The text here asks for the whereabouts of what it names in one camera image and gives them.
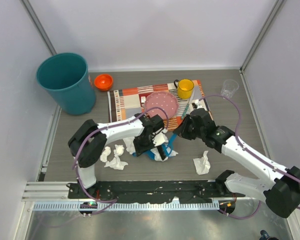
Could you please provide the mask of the blue hand brush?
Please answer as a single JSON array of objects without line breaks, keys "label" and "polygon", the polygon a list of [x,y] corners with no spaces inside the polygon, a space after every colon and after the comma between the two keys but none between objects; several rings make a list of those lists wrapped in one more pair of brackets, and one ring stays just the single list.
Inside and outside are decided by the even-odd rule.
[{"label": "blue hand brush", "polygon": [[176,157],[179,153],[174,150],[174,141],[177,135],[172,134],[171,137],[163,144],[159,145],[156,149],[158,151],[158,160],[161,162],[166,161],[168,158]]}]

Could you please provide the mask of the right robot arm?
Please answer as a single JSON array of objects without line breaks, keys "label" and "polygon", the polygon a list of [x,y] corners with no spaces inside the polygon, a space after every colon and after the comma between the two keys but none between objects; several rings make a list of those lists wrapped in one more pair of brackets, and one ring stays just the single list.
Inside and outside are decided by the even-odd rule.
[{"label": "right robot arm", "polygon": [[282,218],[288,218],[299,207],[300,169],[276,163],[243,143],[228,127],[216,125],[204,108],[186,115],[173,133],[187,140],[201,139],[207,147],[237,161],[256,176],[253,179],[224,171],[215,180],[220,197],[238,193],[258,199]]}]

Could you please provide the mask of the blue dustpan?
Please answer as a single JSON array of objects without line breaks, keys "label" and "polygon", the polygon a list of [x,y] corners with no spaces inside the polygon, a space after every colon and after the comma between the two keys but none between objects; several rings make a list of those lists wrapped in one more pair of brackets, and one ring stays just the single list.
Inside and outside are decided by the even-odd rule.
[{"label": "blue dustpan", "polygon": [[168,158],[172,158],[177,156],[179,153],[171,149],[170,147],[163,148],[163,152],[165,153],[166,157],[162,159],[160,153],[158,152],[157,148],[151,149],[146,151],[144,154],[148,156],[151,160],[157,161],[157,162],[164,162]]}]

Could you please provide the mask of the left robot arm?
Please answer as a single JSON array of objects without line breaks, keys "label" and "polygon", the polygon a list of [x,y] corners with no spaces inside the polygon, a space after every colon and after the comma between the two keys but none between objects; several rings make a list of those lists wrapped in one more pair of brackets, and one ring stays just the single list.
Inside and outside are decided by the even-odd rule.
[{"label": "left robot arm", "polygon": [[133,137],[134,155],[140,156],[152,149],[158,150],[159,157],[165,160],[167,150],[163,129],[164,121],[159,115],[153,117],[144,114],[112,123],[85,121],[68,141],[71,155],[74,157],[73,168],[77,173],[77,183],[70,184],[68,198],[97,197],[98,185],[95,175],[95,163],[100,159],[106,145]]}]

